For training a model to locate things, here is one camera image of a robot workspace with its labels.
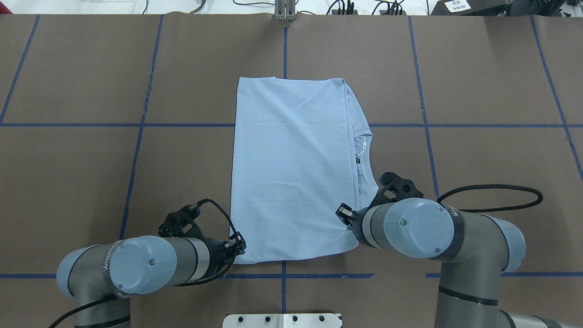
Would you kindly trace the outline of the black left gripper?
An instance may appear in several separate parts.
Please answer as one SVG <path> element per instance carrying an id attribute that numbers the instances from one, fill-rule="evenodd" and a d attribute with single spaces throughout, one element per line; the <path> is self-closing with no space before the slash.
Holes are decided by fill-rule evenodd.
<path id="1" fill-rule="evenodd" d="M 231 235 L 228 241 L 219 241 L 209 238 L 210 266 L 212 274 L 219 274 L 226 266 L 235 262 L 239 255 L 246 250 L 246 241 L 240 232 Z"/>

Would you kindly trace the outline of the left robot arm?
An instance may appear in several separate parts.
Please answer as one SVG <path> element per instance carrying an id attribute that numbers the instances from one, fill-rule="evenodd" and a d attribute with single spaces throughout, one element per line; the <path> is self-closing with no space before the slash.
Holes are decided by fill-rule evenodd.
<path id="1" fill-rule="evenodd" d="M 228 241 L 140 236 L 72 251 L 61 260 L 56 282 L 77 307 L 51 326 L 75 316 L 77 328 L 128 328 L 131 297 L 217 280 L 245 247 L 236 232 Z"/>

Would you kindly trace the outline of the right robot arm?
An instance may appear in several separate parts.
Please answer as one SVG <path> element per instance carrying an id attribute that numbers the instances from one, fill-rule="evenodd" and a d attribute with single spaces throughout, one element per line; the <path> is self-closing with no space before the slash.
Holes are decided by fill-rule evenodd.
<path id="1" fill-rule="evenodd" d="M 499 308 L 501 276 L 526 255 L 522 232 L 490 215 L 428 199 L 404 199 L 337 216 L 363 245 L 441 264 L 436 328 L 566 328 L 568 324 Z"/>

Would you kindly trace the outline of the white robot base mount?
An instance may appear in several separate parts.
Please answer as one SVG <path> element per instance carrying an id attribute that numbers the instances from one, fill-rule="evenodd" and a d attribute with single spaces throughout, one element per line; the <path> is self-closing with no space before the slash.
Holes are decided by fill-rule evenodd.
<path id="1" fill-rule="evenodd" d="M 223 328 L 342 328 L 336 313 L 263 313 L 228 315 Z"/>

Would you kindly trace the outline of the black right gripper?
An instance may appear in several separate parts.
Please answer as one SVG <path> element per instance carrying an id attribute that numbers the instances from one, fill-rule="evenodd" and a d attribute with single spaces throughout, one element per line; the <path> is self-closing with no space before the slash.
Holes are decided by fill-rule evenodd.
<path id="1" fill-rule="evenodd" d="M 367 229 L 366 222 L 364 222 L 367 211 L 368 207 L 353 210 L 349 205 L 341 204 L 336 211 L 336 216 L 353 234 L 364 235 L 364 231 Z"/>

